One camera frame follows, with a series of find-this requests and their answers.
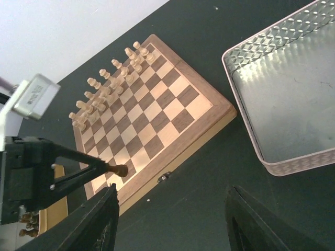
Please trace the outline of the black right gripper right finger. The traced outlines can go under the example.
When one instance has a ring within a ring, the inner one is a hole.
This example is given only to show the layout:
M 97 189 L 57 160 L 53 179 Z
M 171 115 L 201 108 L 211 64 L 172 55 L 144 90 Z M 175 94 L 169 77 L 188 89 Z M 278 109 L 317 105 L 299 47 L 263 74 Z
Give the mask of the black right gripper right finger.
M 227 189 L 225 219 L 231 250 L 334 250 L 334 220 L 275 213 L 240 186 Z

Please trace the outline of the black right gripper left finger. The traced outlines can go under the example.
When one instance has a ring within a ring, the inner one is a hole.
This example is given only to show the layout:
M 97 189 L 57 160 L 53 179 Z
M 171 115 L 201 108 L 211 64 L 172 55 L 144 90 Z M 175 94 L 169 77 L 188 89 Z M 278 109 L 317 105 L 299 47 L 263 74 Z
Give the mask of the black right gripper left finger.
M 114 250 L 118 219 L 118 194 L 111 184 L 18 250 Z

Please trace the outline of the dark rook piece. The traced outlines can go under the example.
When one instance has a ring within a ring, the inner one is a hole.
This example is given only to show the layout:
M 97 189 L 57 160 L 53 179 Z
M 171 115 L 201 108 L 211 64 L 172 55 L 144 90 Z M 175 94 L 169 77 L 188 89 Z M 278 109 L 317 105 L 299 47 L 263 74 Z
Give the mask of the dark rook piece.
M 107 171 L 116 174 L 119 177 L 126 177 L 128 175 L 127 165 L 107 165 Z

